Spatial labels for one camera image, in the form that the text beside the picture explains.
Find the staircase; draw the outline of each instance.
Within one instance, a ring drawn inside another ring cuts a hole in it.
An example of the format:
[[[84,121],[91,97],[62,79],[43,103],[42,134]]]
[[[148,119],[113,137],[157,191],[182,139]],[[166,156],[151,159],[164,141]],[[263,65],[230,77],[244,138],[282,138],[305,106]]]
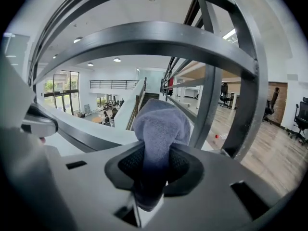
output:
[[[151,99],[151,98],[159,99],[159,94],[146,92],[144,97],[143,97],[143,100],[142,100],[142,103],[141,103],[141,106],[140,106],[140,110],[144,107],[146,102],[148,102],[148,100]]]

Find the glass door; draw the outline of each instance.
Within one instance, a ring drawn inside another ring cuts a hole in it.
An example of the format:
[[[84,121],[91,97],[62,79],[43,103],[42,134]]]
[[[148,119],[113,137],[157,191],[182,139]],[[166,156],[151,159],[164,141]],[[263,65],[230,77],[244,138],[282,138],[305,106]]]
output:
[[[68,114],[72,115],[72,106],[71,106],[71,99],[70,99],[70,94],[68,95],[63,95],[63,102],[64,102],[64,111],[67,112]]]
[[[62,96],[55,96],[55,99],[56,99],[57,109],[64,111],[64,104],[63,104]]]

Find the window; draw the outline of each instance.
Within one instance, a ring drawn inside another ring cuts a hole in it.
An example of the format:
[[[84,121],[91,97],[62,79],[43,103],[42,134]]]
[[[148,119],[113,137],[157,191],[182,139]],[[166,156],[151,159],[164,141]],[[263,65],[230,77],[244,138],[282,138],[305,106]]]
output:
[[[71,90],[71,72],[61,71],[53,75],[54,91]]]
[[[80,112],[78,93],[79,73],[61,71],[44,83],[45,103],[68,114]]]
[[[46,97],[45,100],[44,100],[44,103],[51,106],[51,107],[54,107],[54,99],[53,99],[53,96],[50,96],[50,97]]]
[[[71,74],[71,90],[77,90],[78,89],[78,79],[79,79],[79,73],[78,72],[72,72],[72,74]]]
[[[44,93],[53,92],[53,79],[48,79],[44,83]]]
[[[101,105],[101,98],[97,98],[96,102],[97,102],[97,107],[100,108],[102,106]]]

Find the metal railing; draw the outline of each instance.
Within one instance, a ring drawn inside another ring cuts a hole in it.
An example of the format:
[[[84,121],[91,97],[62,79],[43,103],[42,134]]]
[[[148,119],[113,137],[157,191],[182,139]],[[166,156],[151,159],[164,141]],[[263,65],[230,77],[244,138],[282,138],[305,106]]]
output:
[[[108,88],[132,90],[137,85],[138,80],[104,79],[90,80],[90,88]]]
[[[139,95],[136,95],[136,102],[133,112],[131,113],[131,117],[129,119],[126,130],[131,130],[131,126],[133,125],[133,121],[139,112],[139,104],[142,102],[142,96],[146,89],[146,78],[144,78],[144,85]]]

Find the office chair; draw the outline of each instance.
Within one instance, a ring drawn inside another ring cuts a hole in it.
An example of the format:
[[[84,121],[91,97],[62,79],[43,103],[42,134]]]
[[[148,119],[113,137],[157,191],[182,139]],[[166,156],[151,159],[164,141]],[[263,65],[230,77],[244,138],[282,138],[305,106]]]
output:
[[[227,106],[228,108],[230,108],[230,106],[227,105],[226,102],[233,101],[233,98],[228,98],[228,84],[227,83],[223,83],[223,85],[221,85],[220,100],[223,101],[223,103],[221,103],[220,106]]]
[[[298,104],[296,104],[294,121],[296,122],[297,127],[299,128],[299,132],[292,133],[290,138],[293,138],[294,136],[296,139],[302,138],[303,141],[301,143],[302,145],[304,145],[307,142],[307,140],[305,139],[304,130],[308,129],[308,98],[303,97],[303,101],[299,103],[299,107],[298,107]]]
[[[276,100],[278,98],[279,91],[280,91],[279,88],[276,87],[271,101],[267,100],[262,121],[265,120],[265,121],[268,121],[272,124],[272,122],[267,118],[267,115],[274,114],[274,112],[275,112],[274,106],[275,106]]]

